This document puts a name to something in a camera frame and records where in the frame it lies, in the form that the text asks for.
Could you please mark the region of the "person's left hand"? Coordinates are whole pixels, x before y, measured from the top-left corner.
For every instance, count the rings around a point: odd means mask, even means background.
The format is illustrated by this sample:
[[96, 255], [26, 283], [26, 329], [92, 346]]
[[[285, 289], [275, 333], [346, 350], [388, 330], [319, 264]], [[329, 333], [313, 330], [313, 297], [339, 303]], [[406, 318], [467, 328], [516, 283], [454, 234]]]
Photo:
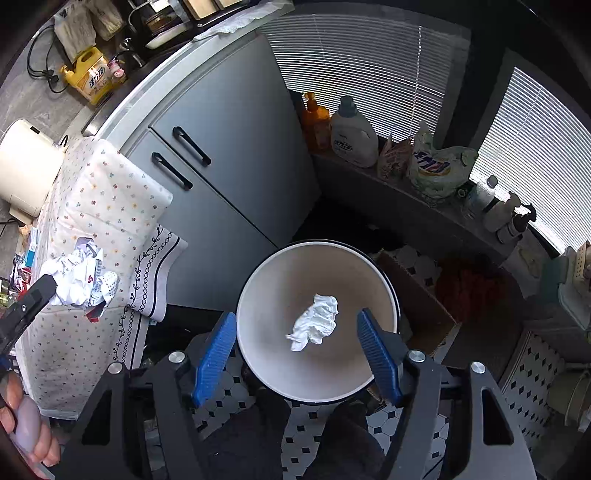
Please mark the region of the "person's left hand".
[[5, 403], [1, 407], [1, 424], [21, 457], [38, 478], [54, 479], [49, 468], [60, 462], [59, 441], [37, 404], [24, 393], [22, 381], [14, 372], [2, 378], [1, 398]]

